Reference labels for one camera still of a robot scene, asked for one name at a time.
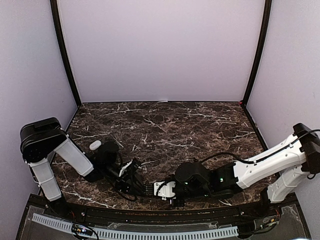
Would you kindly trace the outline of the black charging case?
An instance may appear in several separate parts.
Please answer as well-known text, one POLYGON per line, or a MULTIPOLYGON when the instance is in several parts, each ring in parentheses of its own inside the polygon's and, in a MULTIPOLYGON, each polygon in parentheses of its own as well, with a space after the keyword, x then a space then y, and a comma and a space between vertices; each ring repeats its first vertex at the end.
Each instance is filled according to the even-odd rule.
POLYGON ((152 184, 148 184, 145 186, 145 195, 146 196, 154 196, 154 186, 152 184))

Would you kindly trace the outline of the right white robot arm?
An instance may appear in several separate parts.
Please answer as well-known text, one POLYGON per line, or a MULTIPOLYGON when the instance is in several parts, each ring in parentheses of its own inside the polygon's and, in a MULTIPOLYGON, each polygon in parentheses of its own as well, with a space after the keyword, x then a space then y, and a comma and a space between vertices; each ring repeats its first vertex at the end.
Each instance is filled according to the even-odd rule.
POLYGON ((204 166, 204 160, 183 162, 175 173, 161 182, 147 184, 145 194, 169 200, 182 207, 186 199, 229 199, 256 182, 275 173, 280 177, 261 193, 255 213, 266 217, 286 196, 309 175, 320 172, 319 130, 298 123, 278 145, 248 159, 234 155, 234 161, 216 169, 204 166))

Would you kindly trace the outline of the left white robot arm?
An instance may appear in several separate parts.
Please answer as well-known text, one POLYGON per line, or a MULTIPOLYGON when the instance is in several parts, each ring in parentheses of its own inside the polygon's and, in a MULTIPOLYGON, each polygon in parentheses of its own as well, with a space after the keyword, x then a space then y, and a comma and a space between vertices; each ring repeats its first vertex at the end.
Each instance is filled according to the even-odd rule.
POLYGON ((146 194, 146 187, 137 173, 141 163, 135 158, 125 163, 114 140, 105 143, 96 140, 89 146, 91 152, 85 153, 62 129, 58 119, 51 117, 23 126, 20 141, 23 160, 45 198, 52 202, 51 210, 60 218, 67 218, 71 208, 62 200, 61 188, 48 159, 50 155, 62 158, 89 183, 106 180, 116 192, 131 195, 134 201, 146 194))

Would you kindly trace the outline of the white earbud charging case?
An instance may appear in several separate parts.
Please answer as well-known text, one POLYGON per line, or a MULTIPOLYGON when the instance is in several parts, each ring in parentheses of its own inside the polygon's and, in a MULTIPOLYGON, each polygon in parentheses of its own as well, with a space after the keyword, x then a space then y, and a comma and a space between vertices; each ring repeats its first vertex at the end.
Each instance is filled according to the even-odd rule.
POLYGON ((97 150, 100 146, 102 145, 102 142, 100 140, 96 140, 94 142, 92 142, 90 145, 89 145, 89 149, 91 151, 95 151, 97 150))

